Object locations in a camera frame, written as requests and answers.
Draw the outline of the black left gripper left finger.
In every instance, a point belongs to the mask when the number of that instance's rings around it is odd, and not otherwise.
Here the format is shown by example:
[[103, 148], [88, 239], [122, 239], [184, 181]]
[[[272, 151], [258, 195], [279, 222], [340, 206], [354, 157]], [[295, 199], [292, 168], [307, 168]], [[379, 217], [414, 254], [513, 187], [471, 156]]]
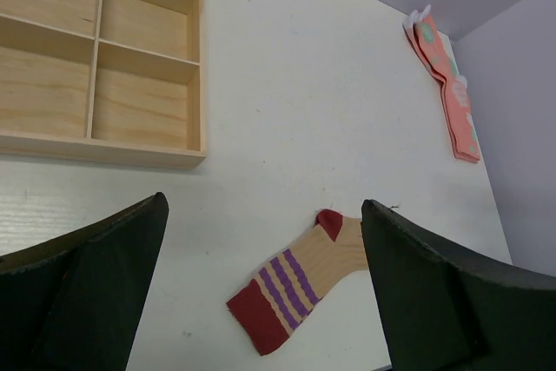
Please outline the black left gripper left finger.
[[124, 370], [169, 216], [158, 192], [1, 258], [3, 370]]

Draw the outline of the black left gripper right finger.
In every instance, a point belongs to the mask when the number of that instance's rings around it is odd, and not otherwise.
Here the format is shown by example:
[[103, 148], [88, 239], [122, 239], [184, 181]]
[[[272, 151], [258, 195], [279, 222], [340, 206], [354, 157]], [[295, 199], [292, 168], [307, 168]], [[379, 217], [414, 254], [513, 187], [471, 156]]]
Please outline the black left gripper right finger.
[[553, 370], [555, 279], [452, 242], [375, 200], [361, 232], [393, 370]]

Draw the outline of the beige red purple striped sock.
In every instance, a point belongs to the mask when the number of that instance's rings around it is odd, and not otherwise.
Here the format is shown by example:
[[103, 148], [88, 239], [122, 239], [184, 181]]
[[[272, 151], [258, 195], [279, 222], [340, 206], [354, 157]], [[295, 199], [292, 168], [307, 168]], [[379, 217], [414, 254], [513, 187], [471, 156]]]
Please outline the beige red purple striped sock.
[[361, 220], [332, 209], [255, 271], [226, 306], [261, 356], [272, 354], [342, 279], [367, 270]]

